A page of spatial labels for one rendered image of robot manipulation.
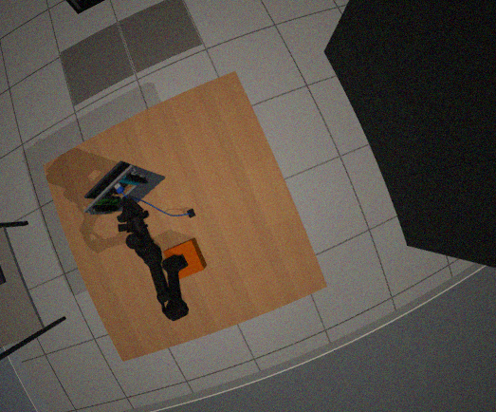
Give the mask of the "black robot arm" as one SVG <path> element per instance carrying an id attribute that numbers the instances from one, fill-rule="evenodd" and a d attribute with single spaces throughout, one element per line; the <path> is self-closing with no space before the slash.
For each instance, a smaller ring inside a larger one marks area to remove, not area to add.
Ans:
<path id="1" fill-rule="evenodd" d="M 162 261 L 161 249 L 154 243 L 148 230 L 128 234 L 126 245 L 130 249 L 135 249 L 137 256 L 142 258 L 145 264 L 149 266 L 157 292 L 156 298 L 162 306 L 164 315 L 172 321 L 185 317 L 189 313 L 189 308 L 182 299 L 178 276 L 179 271 L 189 265 L 185 256 L 183 254 L 174 254 Z M 169 286 L 162 269 L 167 272 Z M 168 300 L 169 302 L 165 307 L 164 302 Z"/>

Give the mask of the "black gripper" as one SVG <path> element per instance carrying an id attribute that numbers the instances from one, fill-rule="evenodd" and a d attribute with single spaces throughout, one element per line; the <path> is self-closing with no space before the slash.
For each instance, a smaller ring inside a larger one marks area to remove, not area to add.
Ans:
<path id="1" fill-rule="evenodd" d="M 129 200 L 125 197 L 122 198 L 123 212 L 117 216 L 117 220 L 120 223 L 130 221 L 131 232 L 138 233 L 147 230 L 148 225 L 144 223 L 143 218 L 149 216 L 148 211 L 142 212 L 144 209 L 141 208 L 132 198 Z"/>

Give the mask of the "blue cable with plug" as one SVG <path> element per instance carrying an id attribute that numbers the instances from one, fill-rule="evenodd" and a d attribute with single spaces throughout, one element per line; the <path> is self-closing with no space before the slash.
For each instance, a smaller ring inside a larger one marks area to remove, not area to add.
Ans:
<path id="1" fill-rule="evenodd" d="M 124 189 L 124 187 L 123 187 L 123 186 L 121 186 L 121 184 L 120 184 L 119 182 L 118 182 L 118 184 L 117 184 L 116 186 L 114 186 L 114 188 L 116 188 L 116 189 L 117 189 L 117 192 L 118 192 L 119 194 L 123 194 L 126 198 L 129 198 L 129 197 L 127 197 L 127 196 L 123 193 L 123 192 L 125 191 L 125 189 Z M 141 199 L 139 199 L 139 198 L 135 198 L 135 197 L 132 197 L 132 199 L 141 200 Z M 148 203 L 148 202 L 146 202 L 146 201 L 144 201 L 144 200 L 141 200 L 141 201 L 143 201 L 143 202 L 145 202 L 145 203 Z M 149 203 L 148 203 L 148 204 L 149 204 Z M 149 204 L 149 205 L 151 205 L 151 204 Z M 151 205 L 151 206 L 153 206 L 153 205 Z M 156 208 L 157 210 L 159 210 L 157 207 L 155 207 L 155 206 L 153 206 L 153 207 L 154 207 L 154 208 Z M 161 210 L 159 210 L 159 211 L 160 211 L 160 212 L 162 212 L 162 213 L 164 213 L 164 214 L 166 214 L 165 212 L 163 212 L 163 211 L 161 211 Z M 166 215 L 169 215 L 169 214 L 166 214 Z M 170 215 L 170 216 L 182 216 L 182 215 Z"/>

